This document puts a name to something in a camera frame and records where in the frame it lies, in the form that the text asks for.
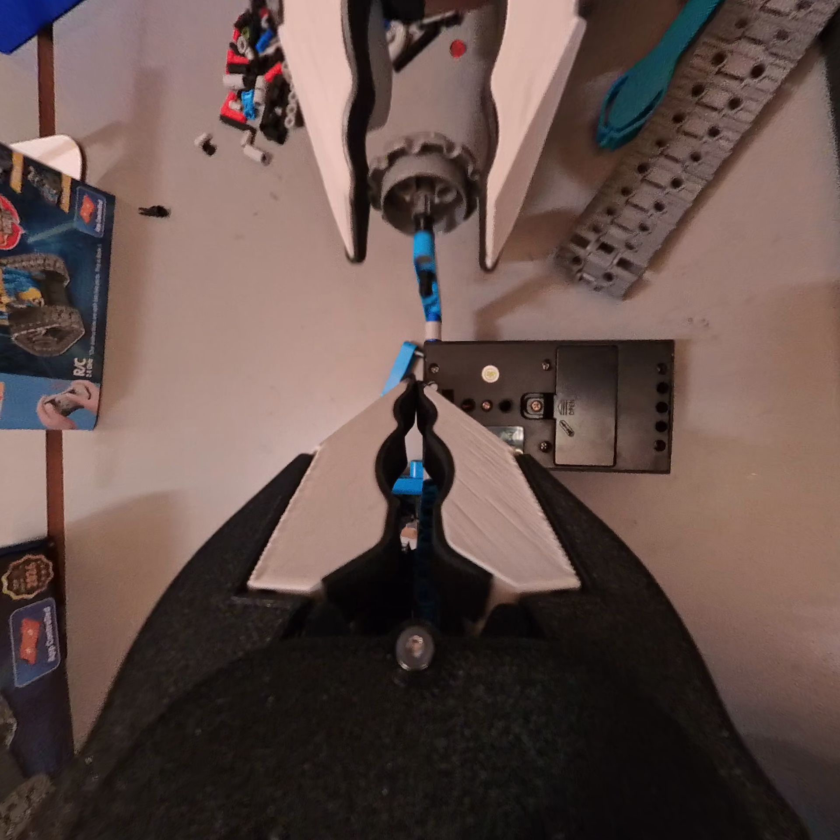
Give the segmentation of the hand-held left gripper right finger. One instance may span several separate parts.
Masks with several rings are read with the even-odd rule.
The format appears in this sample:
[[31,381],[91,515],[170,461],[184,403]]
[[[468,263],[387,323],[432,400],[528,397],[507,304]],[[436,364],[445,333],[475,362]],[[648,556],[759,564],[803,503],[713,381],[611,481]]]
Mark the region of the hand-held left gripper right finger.
[[437,488],[431,573],[441,594],[454,604],[498,604],[580,590],[515,451],[427,385],[420,430]]

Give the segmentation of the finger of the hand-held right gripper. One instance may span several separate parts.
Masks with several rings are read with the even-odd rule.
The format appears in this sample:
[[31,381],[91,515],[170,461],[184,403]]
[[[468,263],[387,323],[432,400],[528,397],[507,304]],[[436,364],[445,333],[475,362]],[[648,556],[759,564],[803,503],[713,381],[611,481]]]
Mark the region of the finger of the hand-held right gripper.
[[280,2],[287,58],[314,158],[350,262],[365,260],[371,204],[366,135],[375,105],[370,1]]
[[482,91],[489,147],[479,193],[479,262],[494,270],[516,225],[585,34],[576,1],[498,2]]

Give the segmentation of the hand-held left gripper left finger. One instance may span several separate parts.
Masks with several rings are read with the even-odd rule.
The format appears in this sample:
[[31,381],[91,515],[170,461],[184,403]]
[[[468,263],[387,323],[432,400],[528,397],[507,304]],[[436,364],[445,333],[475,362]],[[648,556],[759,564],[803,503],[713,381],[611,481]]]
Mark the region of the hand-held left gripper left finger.
[[393,487],[408,466],[417,382],[401,381],[325,438],[248,579],[252,591],[315,594],[399,538]]

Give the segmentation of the grey toy sprocket wheel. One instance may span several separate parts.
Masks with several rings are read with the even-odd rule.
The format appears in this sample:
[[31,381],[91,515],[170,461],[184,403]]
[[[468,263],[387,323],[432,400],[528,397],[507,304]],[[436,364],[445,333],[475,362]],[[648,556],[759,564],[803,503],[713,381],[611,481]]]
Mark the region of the grey toy sprocket wheel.
[[480,168],[469,147],[442,133],[408,134],[370,164],[371,207],[407,236],[455,230],[477,210],[479,188]]

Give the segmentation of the black motor battery block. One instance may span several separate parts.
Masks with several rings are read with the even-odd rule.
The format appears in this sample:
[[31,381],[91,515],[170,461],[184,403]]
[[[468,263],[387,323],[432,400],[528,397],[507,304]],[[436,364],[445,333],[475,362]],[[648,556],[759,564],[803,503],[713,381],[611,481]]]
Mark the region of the black motor battery block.
[[676,342],[426,342],[423,379],[519,454],[560,471],[671,471]]

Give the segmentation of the grey toy track belt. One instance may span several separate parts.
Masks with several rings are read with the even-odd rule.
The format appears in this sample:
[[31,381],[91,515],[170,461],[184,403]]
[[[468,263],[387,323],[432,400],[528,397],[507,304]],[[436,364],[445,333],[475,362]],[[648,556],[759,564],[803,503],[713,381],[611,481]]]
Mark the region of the grey toy track belt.
[[834,1],[721,2],[557,261],[624,298],[830,21]]

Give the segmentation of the long blue toy beam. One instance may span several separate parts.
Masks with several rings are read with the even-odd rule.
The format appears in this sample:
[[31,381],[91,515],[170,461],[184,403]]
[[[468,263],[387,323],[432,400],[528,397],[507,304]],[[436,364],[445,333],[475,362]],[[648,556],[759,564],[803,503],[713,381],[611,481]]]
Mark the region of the long blue toy beam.
[[[417,223],[413,235],[413,267],[419,298],[425,320],[425,339],[440,341],[443,311],[438,284],[435,236],[430,224]],[[388,393],[412,372],[421,352],[417,344],[404,342],[399,349],[391,371],[385,380],[382,393]],[[397,478],[393,493],[399,497],[420,497],[425,482],[425,469],[421,459],[412,459],[407,472]]]

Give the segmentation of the pile of red black bricks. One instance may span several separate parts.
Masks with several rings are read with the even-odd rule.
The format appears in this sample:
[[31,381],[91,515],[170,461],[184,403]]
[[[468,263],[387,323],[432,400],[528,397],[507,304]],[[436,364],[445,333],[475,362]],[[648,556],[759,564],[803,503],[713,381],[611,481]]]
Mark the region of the pile of red black bricks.
[[[281,8],[282,2],[249,2],[227,47],[227,93],[219,119],[242,132],[243,146],[254,144],[258,134],[284,144],[305,123],[280,43]],[[396,73],[445,29],[460,25],[465,14],[466,2],[373,2],[371,59],[381,61],[386,49],[391,63],[388,71],[374,71],[378,92],[390,94]]]

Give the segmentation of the blue brick separator tool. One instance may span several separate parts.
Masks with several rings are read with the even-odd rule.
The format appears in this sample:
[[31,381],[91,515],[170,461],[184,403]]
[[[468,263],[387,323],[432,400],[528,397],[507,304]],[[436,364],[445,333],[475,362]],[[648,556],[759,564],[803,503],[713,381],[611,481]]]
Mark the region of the blue brick separator tool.
[[657,44],[615,79],[598,116],[599,148],[614,151],[637,136],[664,98],[680,58],[720,5],[720,1],[688,1]]

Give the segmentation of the white rounded board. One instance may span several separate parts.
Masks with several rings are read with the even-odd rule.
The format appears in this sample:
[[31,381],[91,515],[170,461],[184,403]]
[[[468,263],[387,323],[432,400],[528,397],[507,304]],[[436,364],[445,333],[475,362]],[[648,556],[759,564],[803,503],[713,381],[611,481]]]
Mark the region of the white rounded board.
[[66,134],[53,134],[9,145],[10,149],[63,175],[82,181],[85,162],[79,144]]

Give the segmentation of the blue plastic bin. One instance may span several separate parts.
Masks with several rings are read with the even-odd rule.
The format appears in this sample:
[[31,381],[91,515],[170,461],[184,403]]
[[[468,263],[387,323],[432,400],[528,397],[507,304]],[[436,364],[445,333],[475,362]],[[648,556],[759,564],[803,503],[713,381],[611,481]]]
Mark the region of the blue plastic bin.
[[1,53],[10,55],[77,1],[1,1]]

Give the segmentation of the blue robot kit box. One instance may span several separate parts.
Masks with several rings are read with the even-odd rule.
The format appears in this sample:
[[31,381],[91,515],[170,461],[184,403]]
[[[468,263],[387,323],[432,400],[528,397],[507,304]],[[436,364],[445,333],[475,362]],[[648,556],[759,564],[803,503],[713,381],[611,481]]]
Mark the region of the blue robot kit box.
[[116,199],[1,147],[1,428],[98,422]]
[[53,540],[1,550],[1,838],[19,838],[74,753]]

